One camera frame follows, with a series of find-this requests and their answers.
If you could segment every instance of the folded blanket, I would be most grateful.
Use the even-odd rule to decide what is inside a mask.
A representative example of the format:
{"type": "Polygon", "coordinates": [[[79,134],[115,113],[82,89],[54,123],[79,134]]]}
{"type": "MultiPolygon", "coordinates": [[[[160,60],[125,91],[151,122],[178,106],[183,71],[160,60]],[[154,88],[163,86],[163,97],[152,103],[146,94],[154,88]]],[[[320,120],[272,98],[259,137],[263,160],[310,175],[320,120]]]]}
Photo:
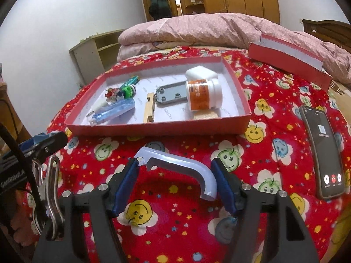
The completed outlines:
{"type": "Polygon", "coordinates": [[[119,37],[122,45],[119,60],[132,57],[130,54],[157,50],[153,44],[146,43],[163,41],[248,49],[249,43],[259,41],[261,34],[280,38],[324,58],[323,67],[333,79],[351,87],[351,54],[346,50],[305,32],[290,31],[266,19],[244,14],[185,15],[135,25],[119,37]]]}

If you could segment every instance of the wooden headboard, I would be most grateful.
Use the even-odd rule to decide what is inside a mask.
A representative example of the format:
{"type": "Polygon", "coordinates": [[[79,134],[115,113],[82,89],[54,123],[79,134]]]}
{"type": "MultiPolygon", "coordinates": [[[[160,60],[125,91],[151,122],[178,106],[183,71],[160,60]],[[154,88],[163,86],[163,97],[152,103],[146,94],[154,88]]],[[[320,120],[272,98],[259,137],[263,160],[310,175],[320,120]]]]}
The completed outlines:
{"type": "Polygon", "coordinates": [[[338,21],[302,20],[304,32],[336,44],[351,53],[351,25],[338,21]]]}

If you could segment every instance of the orange label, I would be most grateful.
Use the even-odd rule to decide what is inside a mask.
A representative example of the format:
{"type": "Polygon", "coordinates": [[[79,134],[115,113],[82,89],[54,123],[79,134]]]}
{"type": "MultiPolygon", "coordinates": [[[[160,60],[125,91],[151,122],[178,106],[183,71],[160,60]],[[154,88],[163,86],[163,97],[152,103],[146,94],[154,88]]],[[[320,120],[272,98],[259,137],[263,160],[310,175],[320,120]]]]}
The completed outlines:
{"type": "Polygon", "coordinates": [[[210,94],[205,79],[189,81],[189,97],[191,110],[210,109],[210,94]]]}

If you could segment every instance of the white wall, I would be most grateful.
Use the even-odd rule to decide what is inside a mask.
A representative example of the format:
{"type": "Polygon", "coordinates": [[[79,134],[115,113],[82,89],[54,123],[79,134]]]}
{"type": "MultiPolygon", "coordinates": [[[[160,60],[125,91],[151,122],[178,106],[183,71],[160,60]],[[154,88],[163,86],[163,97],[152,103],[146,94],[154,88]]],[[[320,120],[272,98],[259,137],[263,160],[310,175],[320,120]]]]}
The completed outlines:
{"type": "Polygon", "coordinates": [[[68,50],[93,34],[145,22],[142,0],[18,0],[0,27],[8,95],[33,135],[81,82],[68,50]]]}
{"type": "Polygon", "coordinates": [[[278,0],[278,2],[280,24],[290,30],[304,30],[300,19],[349,23],[335,0],[278,0]]]}

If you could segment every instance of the red cardboard tray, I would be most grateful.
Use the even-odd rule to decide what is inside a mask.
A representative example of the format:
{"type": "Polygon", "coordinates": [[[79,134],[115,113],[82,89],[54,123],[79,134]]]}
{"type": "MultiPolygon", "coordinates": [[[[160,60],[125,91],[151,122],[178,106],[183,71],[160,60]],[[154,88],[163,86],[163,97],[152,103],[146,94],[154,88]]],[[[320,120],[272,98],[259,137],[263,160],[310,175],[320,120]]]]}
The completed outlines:
{"type": "Polygon", "coordinates": [[[288,73],[298,75],[328,91],[332,77],[323,72],[323,59],[297,45],[261,35],[259,42],[249,45],[248,56],[288,73]]]}
{"type": "Polygon", "coordinates": [[[221,57],[190,57],[143,63],[138,66],[113,70],[98,77],[81,97],[65,125],[75,135],[85,136],[161,136],[161,135],[212,135],[241,134],[247,129],[251,110],[243,89],[230,65],[221,57]],[[214,111],[219,116],[212,119],[193,119],[187,102],[160,105],[156,103],[153,123],[143,123],[146,95],[158,86],[186,80],[186,70],[202,65],[218,73],[222,85],[223,104],[214,111]],[[104,98],[106,89],[118,88],[131,76],[139,75],[134,100],[135,109],[107,123],[90,126],[86,115],[92,105],[104,98]]]}

